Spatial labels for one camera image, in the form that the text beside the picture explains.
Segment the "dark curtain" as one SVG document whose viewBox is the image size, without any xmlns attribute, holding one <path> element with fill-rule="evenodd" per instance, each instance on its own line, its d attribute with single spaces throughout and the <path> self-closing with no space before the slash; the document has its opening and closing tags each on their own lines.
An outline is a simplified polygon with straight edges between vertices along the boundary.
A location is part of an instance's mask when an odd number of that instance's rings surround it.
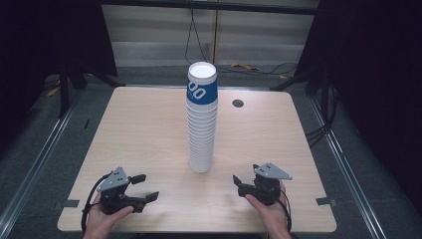
<svg viewBox="0 0 422 239">
<path fill-rule="evenodd" d="M 0 0 L 0 149 L 62 69 L 117 74 L 100 0 Z"/>
<path fill-rule="evenodd" d="M 422 0 L 319 0 L 298 71 L 328 78 L 422 215 Z"/>
</svg>

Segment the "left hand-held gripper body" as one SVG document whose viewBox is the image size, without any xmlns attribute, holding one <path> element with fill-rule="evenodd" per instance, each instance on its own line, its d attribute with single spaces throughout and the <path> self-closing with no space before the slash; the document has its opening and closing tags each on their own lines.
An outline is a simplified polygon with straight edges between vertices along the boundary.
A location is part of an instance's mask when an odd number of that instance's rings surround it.
<svg viewBox="0 0 422 239">
<path fill-rule="evenodd" d="M 129 183 L 130 179 L 121 166 L 101 183 L 98 192 L 101 194 L 100 205 L 103 213 L 112 215 L 124 207 L 135 207 L 135 202 L 125 194 Z"/>
</svg>

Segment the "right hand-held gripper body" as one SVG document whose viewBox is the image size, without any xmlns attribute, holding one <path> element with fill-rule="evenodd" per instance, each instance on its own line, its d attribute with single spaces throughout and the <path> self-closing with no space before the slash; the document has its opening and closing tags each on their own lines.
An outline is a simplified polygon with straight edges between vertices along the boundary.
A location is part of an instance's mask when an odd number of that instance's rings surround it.
<svg viewBox="0 0 422 239">
<path fill-rule="evenodd" d="M 271 162 L 259 165 L 254 184 L 258 190 L 257 198 L 264 205 L 273 205 L 281 196 L 280 180 L 293 177 Z"/>
</svg>

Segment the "person's right hand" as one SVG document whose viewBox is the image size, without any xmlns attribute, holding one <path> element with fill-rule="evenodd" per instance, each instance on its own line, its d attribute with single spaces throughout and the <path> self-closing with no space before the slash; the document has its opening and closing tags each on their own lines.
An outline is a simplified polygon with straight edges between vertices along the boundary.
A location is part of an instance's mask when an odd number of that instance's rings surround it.
<svg viewBox="0 0 422 239">
<path fill-rule="evenodd" d="M 283 181 L 280 181 L 281 196 L 279 202 L 273 205 L 266 206 L 262 204 L 253 195 L 247 194 L 246 200 L 258 211 L 262 222 L 264 223 L 267 232 L 284 231 L 288 230 L 288 216 L 286 214 L 287 209 L 287 198 L 286 198 L 286 187 Z"/>
</svg>

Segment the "stack of white paper cups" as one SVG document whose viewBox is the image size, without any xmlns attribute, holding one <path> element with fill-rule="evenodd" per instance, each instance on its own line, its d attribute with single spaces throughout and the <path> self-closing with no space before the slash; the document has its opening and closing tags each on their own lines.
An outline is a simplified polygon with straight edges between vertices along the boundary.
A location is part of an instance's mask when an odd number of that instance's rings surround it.
<svg viewBox="0 0 422 239">
<path fill-rule="evenodd" d="M 190 167 L 196 172 L 206 172 L 214 160 L 218 101 L 208 105 L 186 101 L 186 113 Z"/>
</svg>

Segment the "black metal stand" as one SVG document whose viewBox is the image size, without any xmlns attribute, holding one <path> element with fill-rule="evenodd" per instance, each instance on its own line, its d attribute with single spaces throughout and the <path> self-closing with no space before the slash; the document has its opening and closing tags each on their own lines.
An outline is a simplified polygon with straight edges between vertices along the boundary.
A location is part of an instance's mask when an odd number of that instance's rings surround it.
<svg viewBox="0 0 422 239">
<path fill-rule="evenodd" d="M 328 76 L 327 71 L 321 67 L 311 67 L 303 73 L 295 74 L 284 83 L 270 87 L 273 92 L 282 92 L 293 84 L 307 82 L 305 92 L 308 96 L 314 96 L 321 90 L 321 112 L 325 119 L 328 117 Z"/>
<path fill-rule="evenodd" d="M 86 74 L 92 74 L 94 77 L 100 79 L 111 87 L 124 87 L 123 83 L 112 80 L 109 76 L 103 74 L 100 70 L 97 70 L 84 62 L 77 61 L 75 59 L 65 61 L 61 65 L 59 72 L 61 96 L 61 110 L 59 114 L 60 118 L 62 118 L 70 109 L 69 83 L 72 83 L 76 90 L 84 90 L 88 84 L 85 79 Z"/>
</svg>

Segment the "yellow scrap on floor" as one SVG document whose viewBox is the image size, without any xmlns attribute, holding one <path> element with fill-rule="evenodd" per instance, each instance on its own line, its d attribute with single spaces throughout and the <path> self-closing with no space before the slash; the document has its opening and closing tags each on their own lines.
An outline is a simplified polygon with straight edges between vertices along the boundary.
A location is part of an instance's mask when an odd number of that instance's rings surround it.
<svg viewBox="0 0 422 239">
<path fill-rule="evenodd" d="M 257 67 L 250 66 L 250 65 L 245 65 L 245 64 L 238 64 L 238 63 L 231 64 L 231 67 L 232 68 L 242 68 L 244 70 L 254 71 L 254 72 L 259 72 L 260 71 L 260 69 L 257 68 Z"/>
</svg>

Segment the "metal floor rail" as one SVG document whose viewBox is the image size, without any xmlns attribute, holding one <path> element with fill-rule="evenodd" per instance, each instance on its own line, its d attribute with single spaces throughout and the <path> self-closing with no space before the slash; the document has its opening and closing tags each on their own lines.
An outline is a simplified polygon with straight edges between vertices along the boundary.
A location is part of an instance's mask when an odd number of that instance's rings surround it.
<svg viewBox="0 0 422 239">
<path fill-rule="evenodd" d="M 7 239 L 80 103 L 71 99 L 61 115 L 61 100 L 40 98 L 29 120 L 0 153 L 0 239 Z"/>
<path fill-rule="evenodd" d="M 373 207 L 369 203 L 360 183 L 358 182 L 334 131 L 332 129 L 328 129 L 326 126 L 327 121 L 322 116 L 319 102 L 315 97 L 309 97 L 309 101 L 318 123 L 323 127 L 323 136 L 326 138 L 327 144 L 334 155 L 338 167 L 372 239 L 387 239 L 381 223 L 378 220 Z"/>
</svg>

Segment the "black horizontal bar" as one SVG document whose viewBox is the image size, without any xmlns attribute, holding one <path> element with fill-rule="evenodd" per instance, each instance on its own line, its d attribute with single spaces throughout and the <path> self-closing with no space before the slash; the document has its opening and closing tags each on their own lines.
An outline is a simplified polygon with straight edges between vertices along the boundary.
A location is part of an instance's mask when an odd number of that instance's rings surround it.
<svg viewBox="0 0 422 239">
<path fill-rule="evenodd" d="M 176 0 L 100 0 L 105 5 L 221 10 L 293 15 L 317 15 L 318 8 Z"/>
</svg>

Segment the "person's left hand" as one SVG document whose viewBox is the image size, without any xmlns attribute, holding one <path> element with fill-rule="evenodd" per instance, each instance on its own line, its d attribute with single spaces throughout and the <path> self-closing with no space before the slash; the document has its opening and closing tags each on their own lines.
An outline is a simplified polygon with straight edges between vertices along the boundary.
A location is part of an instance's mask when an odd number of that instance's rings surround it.
<svg viewBox="0 0 422 239">
<path fill-rule="evenodd" d="M 107 215 L 101 211 L 101 195 L 98 193 L 94 205 L 88 213 L 87 228 L 84 235 L 109 235 L 114 225 L 133 211 L 132 206 L 126 206 L 120 211 Z"/>
</svg>

